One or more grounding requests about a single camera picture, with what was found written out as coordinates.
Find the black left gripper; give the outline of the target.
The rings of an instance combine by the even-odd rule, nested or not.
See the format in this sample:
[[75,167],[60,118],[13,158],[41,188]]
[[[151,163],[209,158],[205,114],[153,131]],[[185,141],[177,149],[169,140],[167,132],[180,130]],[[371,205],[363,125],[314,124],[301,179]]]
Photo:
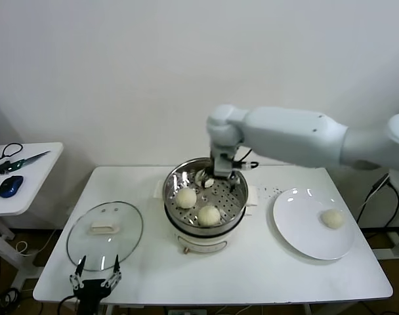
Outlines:
[[119,264],[119,255],[115,256],[112,275],[105,279],[81,280],[85,266],[86,256],[79,260],[75,272],[70,275],[70,283],[75,290],[75,297],[79,301],[78,315],[94,315],[100,308],[102,299],[110,295],[110,289],[114,289],[120,282],[122,274]]

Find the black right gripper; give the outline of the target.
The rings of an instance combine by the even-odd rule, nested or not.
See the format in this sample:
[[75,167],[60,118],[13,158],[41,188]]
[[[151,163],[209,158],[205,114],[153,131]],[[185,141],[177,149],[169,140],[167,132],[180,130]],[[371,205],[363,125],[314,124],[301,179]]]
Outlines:
[[[213,164],[213,175],[214,177],[228,179],[232,175],[234,168],[234,158],[236,157],[236,151],[218,151],[213,152],[212,164]],[[215,179],[208,169],[200,169],[194,177],[194,182],[201,188],[210,188],[214,185]],[[237,185],[240,183],[238,178],[231,178],[229,180],[230,193],[232,193]]]

